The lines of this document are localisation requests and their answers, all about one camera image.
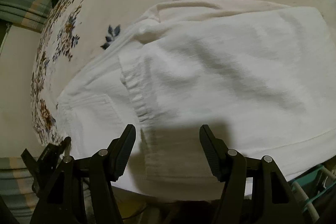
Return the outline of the white pants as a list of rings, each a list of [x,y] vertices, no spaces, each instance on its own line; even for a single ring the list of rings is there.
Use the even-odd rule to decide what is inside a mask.
[[[273,157],[291,180],[335,155],[334,33],[314,7],[160,3],[69,82],[57,113],[76,158],[135,126],[115,183],[131,192],[219,198],[203,124],[244,156]]]

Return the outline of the teal laundry rack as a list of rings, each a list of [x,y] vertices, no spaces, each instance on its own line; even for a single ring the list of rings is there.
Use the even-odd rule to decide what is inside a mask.
[[[290,181],[304,223],[335,223],[335,167],[319,164]]]

